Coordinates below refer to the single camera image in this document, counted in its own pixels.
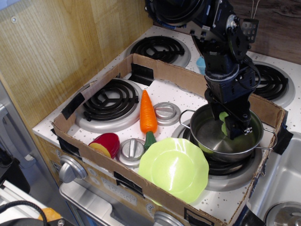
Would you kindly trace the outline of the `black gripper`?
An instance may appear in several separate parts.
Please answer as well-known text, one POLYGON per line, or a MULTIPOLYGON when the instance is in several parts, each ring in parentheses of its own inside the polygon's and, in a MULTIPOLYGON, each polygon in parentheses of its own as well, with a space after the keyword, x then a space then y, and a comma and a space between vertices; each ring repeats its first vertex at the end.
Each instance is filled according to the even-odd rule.
POLYGON ((252 133, 249 97, 255 91, 255 70, 235 67, 229 74, 205 71, 205 98, 215 120, 224 120, 224 134, 231 140, 252 133))

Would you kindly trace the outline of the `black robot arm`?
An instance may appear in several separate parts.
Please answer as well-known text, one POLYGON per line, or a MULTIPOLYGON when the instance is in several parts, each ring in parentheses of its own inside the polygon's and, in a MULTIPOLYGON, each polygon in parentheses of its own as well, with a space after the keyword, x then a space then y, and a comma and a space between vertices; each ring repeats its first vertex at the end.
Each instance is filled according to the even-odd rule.
POLYGON ((258 72, 247 56, 251 38, 244 34, 227 0, 148 0, 145 9, 157 24, 191 35, 203 57, 208 101, 224 134, 235 139, 252 132, 249 97, 258 72))

